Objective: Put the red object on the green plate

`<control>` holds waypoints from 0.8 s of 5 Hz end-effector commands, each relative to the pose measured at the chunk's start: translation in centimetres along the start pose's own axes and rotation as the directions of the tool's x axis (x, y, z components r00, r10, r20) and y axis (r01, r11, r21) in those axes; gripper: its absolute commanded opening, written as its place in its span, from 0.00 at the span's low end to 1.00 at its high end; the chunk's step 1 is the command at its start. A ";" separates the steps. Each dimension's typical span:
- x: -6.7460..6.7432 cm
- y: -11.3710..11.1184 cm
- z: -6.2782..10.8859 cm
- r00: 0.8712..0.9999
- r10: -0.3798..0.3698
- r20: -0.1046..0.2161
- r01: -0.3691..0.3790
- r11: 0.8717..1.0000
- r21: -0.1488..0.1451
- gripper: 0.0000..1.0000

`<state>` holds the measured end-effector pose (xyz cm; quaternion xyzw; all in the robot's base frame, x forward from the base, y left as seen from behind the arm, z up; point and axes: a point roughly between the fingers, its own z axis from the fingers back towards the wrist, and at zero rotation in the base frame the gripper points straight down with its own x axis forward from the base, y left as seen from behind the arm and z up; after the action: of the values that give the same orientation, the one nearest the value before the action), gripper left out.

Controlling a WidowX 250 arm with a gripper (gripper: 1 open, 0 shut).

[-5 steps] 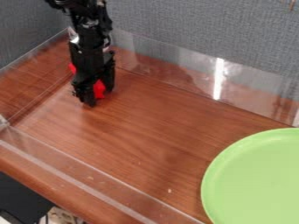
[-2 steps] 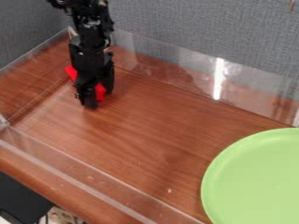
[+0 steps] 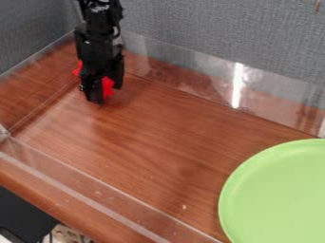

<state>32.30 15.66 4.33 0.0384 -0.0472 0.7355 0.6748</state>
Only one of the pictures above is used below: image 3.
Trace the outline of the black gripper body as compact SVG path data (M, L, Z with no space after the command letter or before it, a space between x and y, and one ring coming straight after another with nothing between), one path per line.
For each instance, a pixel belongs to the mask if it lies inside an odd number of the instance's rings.
M82 70L78 76L113 78L113 63L124 59L124 45L113 43L113 37L92 36L88 32L88 25L81 24L74 30L78 59L82 62Z

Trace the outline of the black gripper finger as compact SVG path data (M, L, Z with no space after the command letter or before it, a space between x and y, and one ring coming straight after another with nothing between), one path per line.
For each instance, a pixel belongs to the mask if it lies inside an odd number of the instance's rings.
M114 81L114 89L121 89L124 86L125 79L125 60L116 60L113 63L113 81Z
M97 77L84 79L84 90L88 100L93 103L102 104L105 102L104 85Z

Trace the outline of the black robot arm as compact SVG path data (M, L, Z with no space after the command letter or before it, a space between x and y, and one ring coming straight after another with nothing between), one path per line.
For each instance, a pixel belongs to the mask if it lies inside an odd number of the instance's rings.
M81 90L90 102L102 104L124 86L124 45L121 35L124 8L120 0L78 0L84 23L74 29Z

